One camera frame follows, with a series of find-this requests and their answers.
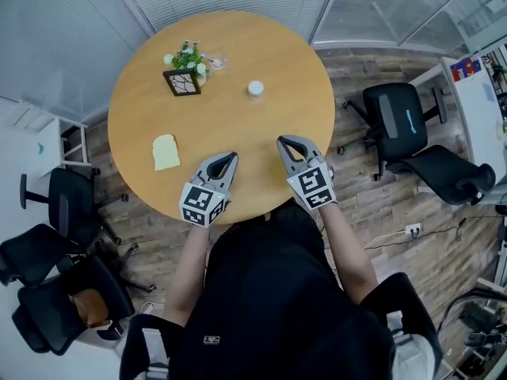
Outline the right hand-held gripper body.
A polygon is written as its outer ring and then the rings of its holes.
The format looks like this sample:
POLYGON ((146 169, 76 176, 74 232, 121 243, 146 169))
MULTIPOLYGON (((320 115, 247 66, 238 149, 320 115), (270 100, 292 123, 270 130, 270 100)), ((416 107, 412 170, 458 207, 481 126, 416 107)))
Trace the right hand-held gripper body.
POLYGON ((291 163, 287 182, 310 211, 337 202, 332 173, 322 156, 291 163))

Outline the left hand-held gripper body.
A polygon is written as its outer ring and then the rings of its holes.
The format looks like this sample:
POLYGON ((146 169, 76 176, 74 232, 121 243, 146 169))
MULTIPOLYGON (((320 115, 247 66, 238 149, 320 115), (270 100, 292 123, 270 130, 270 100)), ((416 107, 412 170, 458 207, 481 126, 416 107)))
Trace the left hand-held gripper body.
POLYGON ((209 227, 227 208, 231 180, 205 180, 195 176, 187 182, 180 198, 183 221, 209 227))

